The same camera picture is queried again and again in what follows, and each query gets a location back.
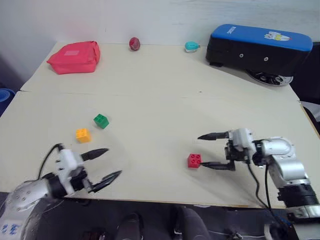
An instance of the table surface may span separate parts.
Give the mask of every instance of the table surface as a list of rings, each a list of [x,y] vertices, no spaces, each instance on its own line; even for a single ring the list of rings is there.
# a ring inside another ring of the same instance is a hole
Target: table surface
[[[110,121],[103,130],[93,121],[99,113]],[[21,182],[34,179],[50,147],[64,143],[78,153],[110,149],[85,163],[93,182],[123,170],[100,192],[87,194],[82,190],[74,197],[258,207],[256,184],[245,164],[237,162],[234,172],[187,168],[190,153],[201,154],[204,161],[225,162],[224,140],[201,141],[198,136],[243,127],[251,129],[255,139],[283,136],[291,140],[315,192],[320,194],[320,140],[300,103],[284,100],[280,94],[265,99],[249,94],[18,92],[0,118],[0,191],[12,191]],[[79,128],[89,129],[91,142],[76,141]],[[44,173],[55,171],[56,157],[49,158]],[[252,168],[261,182],[260,196],[266,200],[264,169]],[[270,179],[269,186],[272,206],[282,207]]]
[[[239,99],[249,95],[266,101],[273,101],[274,96],[299,100],[289,85],[270,87],[243,71],[209,66],[206,47],[186,53],[182,46],[142,45],[133,52],[125,44],[100,44],[101,58],[95,72],[58,75],[46,61],[63,45],[58,42],[53,47],[22,91]]]

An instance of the toy block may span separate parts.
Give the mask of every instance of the toy block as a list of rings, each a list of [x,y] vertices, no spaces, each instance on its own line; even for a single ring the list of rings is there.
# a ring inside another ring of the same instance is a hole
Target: toy block
[[[77,129],[75,132],[75,138],[80,142],[80,143],[87,143],[91,141],[91,134],[88,129],[86,128],[80,128]]]
[[[105,127],[109,124],[108,119],[102,114],[98,114],[98,116],[96,116],[93,120],[102,129],[105,129]]]
[[[201,155],[196,153],[191,153],[188,157],[188,168],[197,169],[200,167]]]

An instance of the red lego block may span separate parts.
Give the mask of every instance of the red lego block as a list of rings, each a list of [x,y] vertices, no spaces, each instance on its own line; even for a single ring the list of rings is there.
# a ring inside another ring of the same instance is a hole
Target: red lego block
[[[200,167],[201,155],[196,153],[191,153],[188,157],[188,168],[197,169]]]

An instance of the red ball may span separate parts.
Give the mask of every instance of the red ball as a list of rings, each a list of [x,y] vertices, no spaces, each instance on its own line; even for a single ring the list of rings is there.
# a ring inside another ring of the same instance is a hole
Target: red ball
[[[133,37],[130,39],[129,41],[129,47],[131,48],[131,50],[133,51],[137,51],[140,48],[140,41],[138,38]]]

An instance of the red bag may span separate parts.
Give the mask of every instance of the red bag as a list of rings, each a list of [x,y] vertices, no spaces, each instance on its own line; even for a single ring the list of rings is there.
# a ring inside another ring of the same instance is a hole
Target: red bag
[[[99,59],[98,43],[84,41],[65,45],[46,62],[57,74],[92,73]]]

